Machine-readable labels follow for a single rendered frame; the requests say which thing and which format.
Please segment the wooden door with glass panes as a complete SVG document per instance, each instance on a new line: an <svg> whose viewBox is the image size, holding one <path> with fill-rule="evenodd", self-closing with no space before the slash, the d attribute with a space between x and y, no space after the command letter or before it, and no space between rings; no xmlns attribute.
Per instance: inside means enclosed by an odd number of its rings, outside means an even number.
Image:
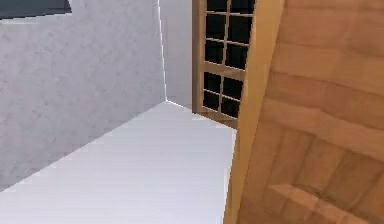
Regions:
<svg viewBox="0 0 384 224"><path fill-rule="evenodd" d="M192 0L192 111L236 128L257 0Z"/></svg>

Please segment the wooden panelled room door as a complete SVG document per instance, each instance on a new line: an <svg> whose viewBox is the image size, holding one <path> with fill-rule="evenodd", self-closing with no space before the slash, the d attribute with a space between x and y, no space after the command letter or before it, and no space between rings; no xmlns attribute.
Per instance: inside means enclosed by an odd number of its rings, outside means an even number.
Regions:
<svg viewBox="0 0 384 224"><path fill-rule="evenodd" d="M384 0L256 0L223 224L384 224Z"/></svg>

